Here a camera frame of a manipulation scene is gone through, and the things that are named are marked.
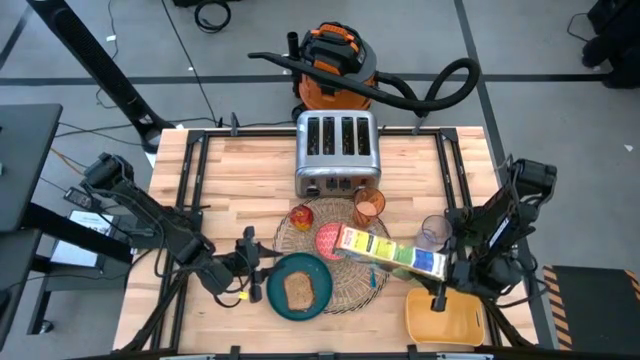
gray floor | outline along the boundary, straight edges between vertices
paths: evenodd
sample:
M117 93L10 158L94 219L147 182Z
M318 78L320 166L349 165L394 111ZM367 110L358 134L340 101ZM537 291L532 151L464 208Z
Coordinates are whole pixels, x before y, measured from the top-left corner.
M111 35L107 0L68 0L89 29L106 42ZM574 13L587 11L594 0L465 0L479 60L485 74L593 74L609 67L587 69L580 64L582 43L565 33ZM129 76L192 76L189 63L159 1L113 0L120 54L117 63ZM0 49L10 38L26 4L0 2ZM446 64L467 56L454 2L438 0L243 0L231 3L233 18L223 32L208 35L193 24L191 10L169 6L195 67L201 75L266 75L282 70L264 61L249 60L251 51L286 52L287 31L303 32L326 20L355 28L376 50L379 69L397 73L439 72ZM591 36L587 21L576 19L574 31ZM88 75L42 21L32 14L4 66L0 81L20 78L86 78ZM429 82L410 85L419 96ZM445 84L443 94L459 82ZM543 264L625 268L640 273L635 256L636 204L633 183L640 175L638 91L604 88L598 82L490 82L490 104L507 153L553 163L559 177L554 199L545 206L529 238L532 252ZM208 116L197 85L136 86L151 106L167 119ZM217 116L235 111L241 123L276 122L289 118L297 102L286 83L206 84ZM0 86L0 103L55 102L64 106L62 121L84 128L125 123L118 110L95 104L93 85ZM406 111L374 104L371 111L382 124L413 124ZM485 117L478 93L459 105L432 113L433 125L482 125ZM206 121L187 127L205 126ZM68 128L61 126L60 132ZM110 135L137 141L131 129ZM141 149L90 134L58 139L53 147L82 163L101 152L123 155L136 171L136 181L148 186L151 167ZM57 157L47 160L43 176L67 188L79 182ZM61 191L41 182L34 200L60 214L72 207ZM43 241L42 253L51 251ZM27 285L10 338L0 359L59 359L108 352L123 292L114 290L55 294L47 318L56 330L26 336L27 322L38 284Z

desk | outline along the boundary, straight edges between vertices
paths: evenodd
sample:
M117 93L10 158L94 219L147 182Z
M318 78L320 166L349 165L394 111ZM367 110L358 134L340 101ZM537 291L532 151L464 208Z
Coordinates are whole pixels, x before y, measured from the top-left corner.
M483 129L461 127L457 133L472 201L482 204L498 189ZM149 190L163 205L175 204L187 134L186 130L163 132ZM232 251L234 240L249 225L255 226L257 240L272 245L282 218L301 202L294 193L295 143L294 137L210 140L201 199L201 205L210 208L204 212L202 232L215 242L219 253ZM195 146L192 174L200 144ZM392 238L410 240L427 215L442 214L447 206L435 140L382 136L380 149L380 189L387 199L381 219ZM453 159L449 146L446 152L447 158ZM449 168L456 173L451 160ZM192 198L194 183L195 176L189 176L187 199ZM454 193L457 204L462 204L455 181ZM129 276L114 348L128 343L155 307L160 279L153 275L153 262L154 256L146 257ZM231 310L219 307L192 275L179 353L229 353L232 345L240 345L243 353L405 352L411 344L404 323L404 302L410 288L392 277L381 294L359 311L296 323L280 318L266 298L257 304L243 302ZM222 299L230 302L234 300L231 296ZM519 285L501 300L510 302L524 296L524 287ZM171 320L173 313L169 309L165 320ZM525 338L537 342L527 304L510 308L505 315ZM169 333L165 324L163 346L168 344ZM418 350L469 348L421 344Z
M33 196L61 112L58 104L0 106L0 290L20 283L9 289L9 304L0 314L0 350L42 235L34 229L14 230Z

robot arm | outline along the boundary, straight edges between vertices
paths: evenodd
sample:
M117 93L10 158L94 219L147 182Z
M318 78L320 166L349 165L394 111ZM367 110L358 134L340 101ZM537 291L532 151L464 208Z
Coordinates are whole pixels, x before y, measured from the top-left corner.
M438 283L416 277L434 295L432 311L445 311L446 288L478 296L514 346L531 346L509 323L495 304L501 294L517 285L524 270L512 252L516 241L533 233L531 226L540 207L553 196L557 169L535 161L508 160L506 184L483 206L446 212L453 226L453 237L446 249L449 261L447 280ZM465 247L472 248L466 256Z
M268 273L255 268L261 257L274 257L279 253L254 243L253 227L245 229L243 239L237 240L235 252L214 256L215 245L200 233L194 221L174 208L158 204L138 188L133 182L132 166L121 157L100 155L85 171L81 185L90 194L114 199L148 224L160 236L159 247L166 247L182 269L195 272L211 294L225 292L236 276L251 275L251 300L256 302L262 297L255 282L261 282Z

clear plastic cup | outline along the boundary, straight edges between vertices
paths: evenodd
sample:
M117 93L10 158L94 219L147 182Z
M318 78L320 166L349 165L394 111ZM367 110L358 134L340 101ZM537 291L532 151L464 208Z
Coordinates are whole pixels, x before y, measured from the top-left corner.
M449 240L453 229L444 216L430 215L422 222L416 235L416 247L431 252L437 252Z

orange cup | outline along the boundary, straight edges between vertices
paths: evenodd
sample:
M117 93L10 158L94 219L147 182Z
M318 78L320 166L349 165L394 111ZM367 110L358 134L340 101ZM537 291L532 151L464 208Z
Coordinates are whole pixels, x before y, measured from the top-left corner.
M378 218L384 210L386 199L380 190L375 188L364 188L356 193L353 198L355 209L353 210L353 222L359 228L367 228Z

